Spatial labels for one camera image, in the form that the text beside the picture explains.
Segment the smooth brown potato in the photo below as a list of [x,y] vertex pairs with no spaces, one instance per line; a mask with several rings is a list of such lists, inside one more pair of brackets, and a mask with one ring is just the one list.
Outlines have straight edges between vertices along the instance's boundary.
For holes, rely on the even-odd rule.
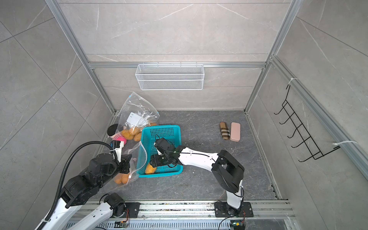
[[135,135],[131,134],[129,129],[124,129],[120,132],[121,136],[123,136],[126,140],[134,139]]

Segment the pink dotted clear bag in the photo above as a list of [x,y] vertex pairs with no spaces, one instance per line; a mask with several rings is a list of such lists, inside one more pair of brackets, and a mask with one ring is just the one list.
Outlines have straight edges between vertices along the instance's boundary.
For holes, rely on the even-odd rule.
[[141,169],[143,169],[144,166],[146,165],[147,160],[148,160],[148,155],[141,141],[138,142],[131,149],[123,150],[122,148],[122,155],[124,154],[132,155],[132,159],[130,160],[130,173],[129,173],[130,179],[127,183],[127,184],[131,184],[132,182],[138,179],[139,177],[138,172]]

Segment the wrinkled brown potato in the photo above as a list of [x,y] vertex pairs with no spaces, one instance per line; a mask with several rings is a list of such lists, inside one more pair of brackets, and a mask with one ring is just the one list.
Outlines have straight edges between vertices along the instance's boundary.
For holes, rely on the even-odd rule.
[[123,184],[127,184],[128,181],[129,181],[129,179],[130,179],[130,174],[129,173],[128,174],[122,174],[122,176],[121,176],[121,182]]

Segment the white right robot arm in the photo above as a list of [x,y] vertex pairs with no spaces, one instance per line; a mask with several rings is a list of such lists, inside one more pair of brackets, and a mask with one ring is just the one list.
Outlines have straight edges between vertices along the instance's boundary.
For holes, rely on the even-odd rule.
[[244,167],[229,152],[221,150],[219,153],[205,153],[184,146],[166,149],[158,147],[157,151],[150,158],[152,167],[189,165],[212,172],[227,194],[227,201],[219,202],[218,209],[225,217],[235,217],[242,213]]

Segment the plush doll pink black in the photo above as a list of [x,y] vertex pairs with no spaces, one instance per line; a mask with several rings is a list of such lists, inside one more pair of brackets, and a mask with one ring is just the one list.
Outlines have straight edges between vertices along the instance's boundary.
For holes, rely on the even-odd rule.
[[124,145],[127,143],[127,139],[118,132],[118,124],[113,124],[107,129],[107,135],[115,141],[121,141]]

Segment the teal plastic basket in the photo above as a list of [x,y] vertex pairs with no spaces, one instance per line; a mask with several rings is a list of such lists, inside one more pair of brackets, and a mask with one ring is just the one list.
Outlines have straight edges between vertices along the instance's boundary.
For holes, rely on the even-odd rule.
[[164,138],[174,146],[182,144],[181,130],[178,125],[163,125],[163,126],[151,126],[145,127],[141,135],[140,155],[138,157],[137,166],[140,169],[137,171],[139,178],[155,178],[179,175],[183,171],[181,165],[170,165],[157,167],[153,174],[146,174],[147,165],[150,162],[150,157],[157,153],[157,149],[154,147],[156,140]]

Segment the brown cylindrical bottle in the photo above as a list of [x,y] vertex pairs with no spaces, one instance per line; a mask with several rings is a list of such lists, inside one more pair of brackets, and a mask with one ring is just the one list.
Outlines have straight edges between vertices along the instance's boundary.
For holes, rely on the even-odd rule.
[[224,140],[229,140],[231,135],[230,135],[230,130],[227,126],[226,122],[220,122],[219,124],[220,127],[220,132],[221,132],[221,136]]

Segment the pink rectangular box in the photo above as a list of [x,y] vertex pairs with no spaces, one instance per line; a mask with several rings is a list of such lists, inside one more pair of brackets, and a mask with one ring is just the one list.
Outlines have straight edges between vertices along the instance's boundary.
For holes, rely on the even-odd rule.
[[240,139],[241,139],[241,125],[240,123],[232,122],[230,140],[234,142],[239,142]]

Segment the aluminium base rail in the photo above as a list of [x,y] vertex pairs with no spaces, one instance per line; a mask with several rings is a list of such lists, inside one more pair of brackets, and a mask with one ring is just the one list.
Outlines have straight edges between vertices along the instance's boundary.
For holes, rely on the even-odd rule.
[[286,200],[246,200],[241,212],[224,212],[215,200],[136,201],[120,218],[95,221],[92,230],[299,230]]

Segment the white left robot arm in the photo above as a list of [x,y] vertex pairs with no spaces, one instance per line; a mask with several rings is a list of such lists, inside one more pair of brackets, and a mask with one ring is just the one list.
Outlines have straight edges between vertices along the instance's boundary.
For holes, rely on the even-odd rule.
[[[45,218],[36,227],[38,230],[62,230],[70,219],[87,201],[119,173],[132,169],[135,158],[130,154],[114,156],[109,153],[99,154],[79,175],[64,182],[66,171],[62,172],[56,199]],[[117,193],[103,197],[99,206],[71,226],[72,230],[93,230],[98,225],[114,218],[136,218],[140,209],[139,202],[126,202]]]

